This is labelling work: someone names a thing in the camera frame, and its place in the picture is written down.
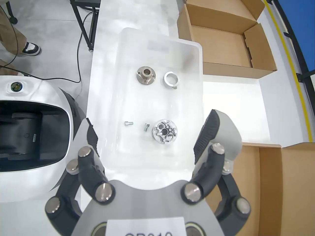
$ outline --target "black shoe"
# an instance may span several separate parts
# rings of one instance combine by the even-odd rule
[[[25,48],[22,53],[28,56],[36,56],[40,52],[40,47],[36,44],[26,42]]]

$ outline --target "cardboard box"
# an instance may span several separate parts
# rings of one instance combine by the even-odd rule
[[[201,44],[204,74],[263,77],[277,70],[256,22],[264,6],[261,0],[186,0],[178,36]]]
[[[238,236],[315,235],[315,143],[243,144],[233,177],[251,204],[251,214]],[[221,194],[206,197],[213,211]]]

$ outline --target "camera lens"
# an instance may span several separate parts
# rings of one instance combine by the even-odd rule
[[[11,90],[13,92],[19,92],[22,90],[22,88],[23,88],[23,85],[20,82],[14,82],[11,84]]]

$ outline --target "white workbench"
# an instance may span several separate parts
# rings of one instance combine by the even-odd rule
[[[131,27],[178,37],[176,22],[182,6],[183,0],[101,0],[87,106],[98,145],[106,142],[102,134],[110,110],[119,33]],[[266,33],[278,71],[260,80],[204,75],[205,118],[211,109],[227,113],[243,142],[288,146],[308,141],[293,77],[266,9],[258,22]],[[98,152],[101,156],[102,147],[98,146]],[[89,199],[82,190],[82,209]]]

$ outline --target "person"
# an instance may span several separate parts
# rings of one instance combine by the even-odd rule
[[[4,4],[8,1],[9,0],[0,0],[0,4]],[[41,50],[38,45],[28,42],[27,38],[21,32],[12,27],[2,7],[0,8],[0,42],[8,52],[14,55],[18,53],[28,56],[36,56]],[[0,65],[4,66],[6,64],[7,62],[0,59]],[[5,74],[17,75],[18,72],[6,68],[0,68],[0,75]]]

